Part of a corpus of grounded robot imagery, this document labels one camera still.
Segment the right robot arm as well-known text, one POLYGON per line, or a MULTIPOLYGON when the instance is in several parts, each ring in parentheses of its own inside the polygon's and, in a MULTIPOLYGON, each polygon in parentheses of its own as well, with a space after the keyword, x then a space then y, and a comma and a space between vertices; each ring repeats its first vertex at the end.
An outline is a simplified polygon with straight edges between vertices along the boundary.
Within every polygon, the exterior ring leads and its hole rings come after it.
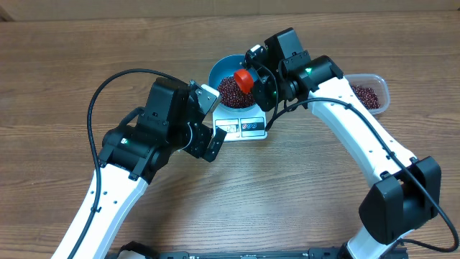
POLYGON ((242 91, 274 118, 299 106, 321 119, 361 169, 369 192, 359 207, 362 228, 340 258, 386 258, 406 235, 438 215, 441 168, 395 140, 353 92, 342 70, 311 58, 288 28, 249 49, 236 74, 242 91))

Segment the red measuring scoop blue handle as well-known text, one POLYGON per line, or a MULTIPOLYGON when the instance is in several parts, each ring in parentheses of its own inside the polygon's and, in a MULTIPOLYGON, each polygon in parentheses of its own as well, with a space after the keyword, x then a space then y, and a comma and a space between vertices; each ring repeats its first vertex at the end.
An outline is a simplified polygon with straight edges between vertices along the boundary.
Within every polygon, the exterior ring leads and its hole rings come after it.
POLYGON ((246 69, 239 69, 234 72, 234 80, 244 94, 249 94, 254 87, 254 80, 246 69))

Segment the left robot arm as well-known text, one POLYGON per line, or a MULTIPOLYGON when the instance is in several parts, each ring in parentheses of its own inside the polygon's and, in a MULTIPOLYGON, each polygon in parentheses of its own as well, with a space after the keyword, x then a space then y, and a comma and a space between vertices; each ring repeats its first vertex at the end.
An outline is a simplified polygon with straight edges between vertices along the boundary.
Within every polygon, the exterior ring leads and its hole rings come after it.
POLYGON ((206 84, 157 78, 147 103, 109 130, 85 199, 54 258, 104 258, 129 211, 170 156, 216 159, 226 132, 203 124, 220 103, 206 84))

